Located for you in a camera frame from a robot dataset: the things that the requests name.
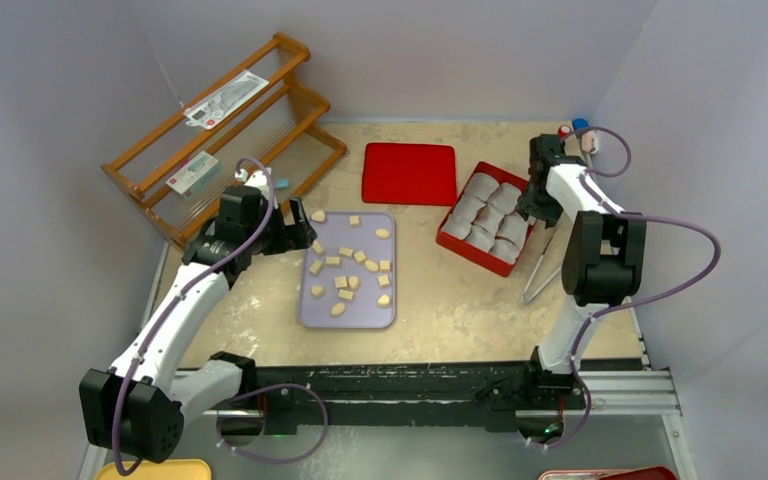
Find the red chocolate box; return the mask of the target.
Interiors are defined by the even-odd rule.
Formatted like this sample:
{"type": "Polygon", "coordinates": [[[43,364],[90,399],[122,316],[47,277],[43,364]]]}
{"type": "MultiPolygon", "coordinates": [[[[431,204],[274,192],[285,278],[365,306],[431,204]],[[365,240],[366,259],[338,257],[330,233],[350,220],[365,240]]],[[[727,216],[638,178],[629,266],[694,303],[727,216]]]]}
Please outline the red chocolate box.
{"type": "Polygon", "coordinates": [[[535,221],[516,211],[527,187],[527,180],[478,162],[441,221],[436,243],[498,276],[510,276],[534,229],[535,221]]]}

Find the metal tongs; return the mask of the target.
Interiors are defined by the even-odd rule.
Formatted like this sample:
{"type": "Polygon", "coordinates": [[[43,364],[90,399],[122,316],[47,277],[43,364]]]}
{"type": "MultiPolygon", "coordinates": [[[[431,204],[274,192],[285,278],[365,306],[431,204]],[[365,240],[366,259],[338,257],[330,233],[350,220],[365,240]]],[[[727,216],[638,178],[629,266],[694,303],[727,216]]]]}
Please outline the metal tongs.
{"type": "Polygon", "coordinates": [[[554,273],[550,274],[541,284],[537,285],[535,283],[535,279],[540,273],[542,265],[545,263],[548,250],[551,247],[557,234],[557,228],[548,228],[547,231],[550,233],[550,235],[547,237],[543,250],[541,251],[538,260],[535,263],[534,269],[532,270],[522,293],[522,302],[524,304],[530,304],[538,295],[540,295],[559,272],[559,269],[557,269],[554,273]]]}

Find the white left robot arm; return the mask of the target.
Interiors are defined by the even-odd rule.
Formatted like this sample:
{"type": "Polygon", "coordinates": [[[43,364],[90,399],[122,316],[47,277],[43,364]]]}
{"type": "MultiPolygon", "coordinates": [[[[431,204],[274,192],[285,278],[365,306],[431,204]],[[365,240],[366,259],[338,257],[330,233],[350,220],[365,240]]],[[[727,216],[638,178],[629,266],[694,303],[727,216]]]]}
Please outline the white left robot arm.
{"type": "Polygon", "coordinates": [[[152,463],[168,459],[184,427],[226,401],[252,405],[258,395],[253,359],[220,351],[185,378],[176,372],[209,314],[256,255],[305,250],[317,234],[300,198],[280,206],[257,187],[236,185],[220,196],[216,216],[186,247],[174,284],[137,338],[104,370],[79,384],[90,444],[152,463]]]}

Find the rectangular white chocolate left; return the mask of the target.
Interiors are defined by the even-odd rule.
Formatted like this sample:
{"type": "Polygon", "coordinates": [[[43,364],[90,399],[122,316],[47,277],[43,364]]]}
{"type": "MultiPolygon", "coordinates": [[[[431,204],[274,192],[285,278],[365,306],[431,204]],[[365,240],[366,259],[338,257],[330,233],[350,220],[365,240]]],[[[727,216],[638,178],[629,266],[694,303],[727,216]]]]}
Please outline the rectangular white chocolate left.
{"type": "Polygon", "coordinates": [[[311,249],[312,249],[312,250],[314,251],[314,253],[315,253],[316,255],[318,255],[318,256],[323,256],[323,255],[325,254],[325,249],[324,249],[324,247],[323,247],[323,246],[322,246],[322,245],[321,245],[321,244],[320,244],[320,243],[319,243],[317,240],[315,240],[315,241],[312,243],[312,245],[311,245],[311,249]]]}

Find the rectangular chocolate middle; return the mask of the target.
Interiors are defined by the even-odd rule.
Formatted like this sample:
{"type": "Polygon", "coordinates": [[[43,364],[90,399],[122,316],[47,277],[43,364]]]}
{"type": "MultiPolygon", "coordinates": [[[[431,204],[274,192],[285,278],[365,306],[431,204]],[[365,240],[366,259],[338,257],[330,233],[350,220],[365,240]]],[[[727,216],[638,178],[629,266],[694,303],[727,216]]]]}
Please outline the rectangular chocolate middle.
{"type": "Polygon", "coordinates": [[[328,256],[325,258],[325,265],[328,267],[340,267],[342,259],[339,256],[328,256]]]}

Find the oval swirl chocolate centre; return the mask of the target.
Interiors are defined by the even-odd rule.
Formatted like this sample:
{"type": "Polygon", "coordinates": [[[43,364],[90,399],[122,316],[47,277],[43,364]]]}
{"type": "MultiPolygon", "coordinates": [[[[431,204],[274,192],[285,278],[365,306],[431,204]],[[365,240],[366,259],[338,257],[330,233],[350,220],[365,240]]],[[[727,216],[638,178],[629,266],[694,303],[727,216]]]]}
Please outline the oval swirl chocolate centre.
{"type": "Polygon", "coordinates": [[[364,267],[365,267],[365,268],[366,268],[366,269],[367,269],[369,272],[373,272],[373,273],[375,273],[375,272],[378,272],[378,271],[380,270],[380,268],[379,268],[379,263],[378,263],[378,262],[376,262],[376,261],[373,261],[373,260],[366,260],[366,261],[364,262],[364,267]]]}

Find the rectangular chocolate bottom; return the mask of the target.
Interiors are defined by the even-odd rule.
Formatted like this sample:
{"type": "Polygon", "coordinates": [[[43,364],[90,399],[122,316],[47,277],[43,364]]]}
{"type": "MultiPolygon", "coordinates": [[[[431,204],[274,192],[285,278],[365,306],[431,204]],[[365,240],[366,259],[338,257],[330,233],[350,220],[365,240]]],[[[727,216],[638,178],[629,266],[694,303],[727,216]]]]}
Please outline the rectangular chocolate bottom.
{"type": "Polygon", "coordinates": [[[337,297],[343,301],[352,302],[355,297],[355,292],[349,289],[339,289],[337,297]]]}

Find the oval swirl chocolate bottom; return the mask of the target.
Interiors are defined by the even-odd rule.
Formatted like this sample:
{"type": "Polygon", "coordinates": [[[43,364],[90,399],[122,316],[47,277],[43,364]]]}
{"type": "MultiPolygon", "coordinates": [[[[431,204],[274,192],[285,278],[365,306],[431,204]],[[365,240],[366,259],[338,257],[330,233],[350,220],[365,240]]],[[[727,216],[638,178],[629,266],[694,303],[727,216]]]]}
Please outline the oval swirl chocolate bottom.
{"type": "Polygon", "coordinates": [[[343,302],[337,302],[331,307],[330,315],[332,317],[339,317],[345,312],[345,310],[346,310],[346,304],[343,302]]]}

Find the white blister pack upper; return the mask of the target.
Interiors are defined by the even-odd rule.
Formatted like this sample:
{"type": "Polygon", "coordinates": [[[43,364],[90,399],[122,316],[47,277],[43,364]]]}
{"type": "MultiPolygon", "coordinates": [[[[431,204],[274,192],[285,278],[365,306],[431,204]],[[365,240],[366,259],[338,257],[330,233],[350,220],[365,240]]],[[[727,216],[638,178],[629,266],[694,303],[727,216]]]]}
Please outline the white blister pack upper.
{"type": "Polygon", "coordinates": [[[211,130],[268,85],[267,79],[244,70],[194,106],[186,109],[184,112],[186,124],[190,127],[211,130]]]}

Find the red black stamp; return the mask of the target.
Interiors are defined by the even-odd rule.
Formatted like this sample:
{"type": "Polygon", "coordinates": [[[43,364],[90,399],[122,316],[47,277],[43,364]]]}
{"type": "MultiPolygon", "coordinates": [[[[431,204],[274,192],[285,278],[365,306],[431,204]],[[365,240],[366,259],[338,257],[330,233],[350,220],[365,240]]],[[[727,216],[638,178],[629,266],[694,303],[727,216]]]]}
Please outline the red black stamp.
{"type": "Polygon", "coordinates": [[[561,125],[557,130],[557,135],[561,142],[565,142],[573,134],[573,129],[570,125],[561,125]]]}

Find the lavender plastic tray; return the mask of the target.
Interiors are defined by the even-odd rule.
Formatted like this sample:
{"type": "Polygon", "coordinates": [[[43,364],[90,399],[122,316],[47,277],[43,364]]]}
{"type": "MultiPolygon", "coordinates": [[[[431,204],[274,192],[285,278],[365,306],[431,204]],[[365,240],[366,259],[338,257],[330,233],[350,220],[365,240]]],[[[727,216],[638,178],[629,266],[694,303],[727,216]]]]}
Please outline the lavender plastic tray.
{"type": "Polygon", "coordinates": [[[305,252],[304,267],[300,281],[300,294],[298,300],[297,319],[299,323],[308,328],[318,329],[384,329],[388,327],[396,316],[396,223],[395,219],[385,212],[359,212],[359,211],[325,211],[324,223],[312,221],[317,232],[317,241],[324,247],[325,254],[318,256],[310,248],[305,252]],[[349,217],[358,215],[361,220],[359,227],[349,225],[349,217]],[[388,239],[380,239],[375,235],[377,229],[384,228],[391,232],[388,239]],[[338,254],[341,246],[351,248],[354,253],[363,251],[367,260],[380,262],[391,261],[389,272],[369,272],[364,263],[358,264],[354,259],[354,253],[350,258],[338,254]],[[328,267],[325,258],[339,256],[342,259],[340,267],[328,267]],[[318,276],[308,272],[308,268],[314,260],[323,263],[323,269],[318,276]],[[391,285],[382,288],[378,284],[378,277],[387,274],[391,285]],[[357,276],[360,278],[360,287],[355,292],[352,302],[347,302],[337,297],[339,289],[335,287],[334,278],[338,276],[357,276]],[[310,293],[313,285],[322,285],[326,288],[325,294],[315,299],[310,293]],[[391,305],[388,308],[380,308],[376,305],[381,295],[391,297],[391,305]],[[331,307],[337,303],[346,304],[345,312],[339,317],[330,315],[331,307]]]}

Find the wooden two-tier rack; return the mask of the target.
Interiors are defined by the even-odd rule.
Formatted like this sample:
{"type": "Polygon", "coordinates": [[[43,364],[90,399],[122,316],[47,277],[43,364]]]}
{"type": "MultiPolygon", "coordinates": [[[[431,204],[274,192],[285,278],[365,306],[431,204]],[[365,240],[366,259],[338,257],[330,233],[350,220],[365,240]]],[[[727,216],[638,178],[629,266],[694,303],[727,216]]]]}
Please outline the wooden two-tier rack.
{"type": "Polygon", "coordinates": [[[330,102],[306,86],[299,68],[311,58],[309,48],[284,33],[233,67],[201,94],[164,120],[102,171],[161,237],[183,248],[201,224],[219,208],[221,192],[235,183],[238,160],[253,157],[272,169],[275,179],[289,180],[279,192],[283,210],[288,200],[311,190],[346,153],[346,144],[323,129],[319,121],[330,102]],[[190,127],[184,112],[244,70],[269,85],[211,130],[190,127]],[[195,154],[205,151],[222,169],[197,195],[183,198],[165,181],[195,154]]]}

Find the red box lid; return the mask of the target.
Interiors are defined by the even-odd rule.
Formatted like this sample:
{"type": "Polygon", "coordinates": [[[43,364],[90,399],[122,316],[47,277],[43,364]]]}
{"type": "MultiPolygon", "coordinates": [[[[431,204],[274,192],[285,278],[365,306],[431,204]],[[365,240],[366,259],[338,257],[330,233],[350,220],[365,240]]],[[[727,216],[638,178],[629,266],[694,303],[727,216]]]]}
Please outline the red box lid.
{"type": "Polygon", "coordinates": [[[370,204],[449,207],[456,179],[451,146],[373,142],[364,150],[360,197],[370,204]]]}

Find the red tray corner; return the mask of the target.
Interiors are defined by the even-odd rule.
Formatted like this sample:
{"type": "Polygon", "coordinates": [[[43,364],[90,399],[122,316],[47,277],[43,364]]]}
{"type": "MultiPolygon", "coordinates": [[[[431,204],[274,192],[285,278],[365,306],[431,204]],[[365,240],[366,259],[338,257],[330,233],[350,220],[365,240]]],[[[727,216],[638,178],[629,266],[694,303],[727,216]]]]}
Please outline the red tray corner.
{"type": "Polygon", "coordinates": [[[591,470],[549,470],[542,473],[539,480],[677,480],[678,477],[668,468],[652,466],[638,469],[591,469],[591,470]]]}

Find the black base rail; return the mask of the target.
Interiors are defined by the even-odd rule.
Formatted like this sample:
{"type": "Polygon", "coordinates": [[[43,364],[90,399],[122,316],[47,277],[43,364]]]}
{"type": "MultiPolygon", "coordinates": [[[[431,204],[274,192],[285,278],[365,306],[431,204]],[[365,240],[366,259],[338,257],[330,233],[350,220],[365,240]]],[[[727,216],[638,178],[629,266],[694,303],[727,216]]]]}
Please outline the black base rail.
{"type": "Polygon", "coordinates": [[[214,414],[260,420],[268,435],[302,425],[476,427],[553,443],[582,418],[677,414],[671,375],[640,358],[586,359],[577,377],[534,359],[252,367],[214,414]]]}

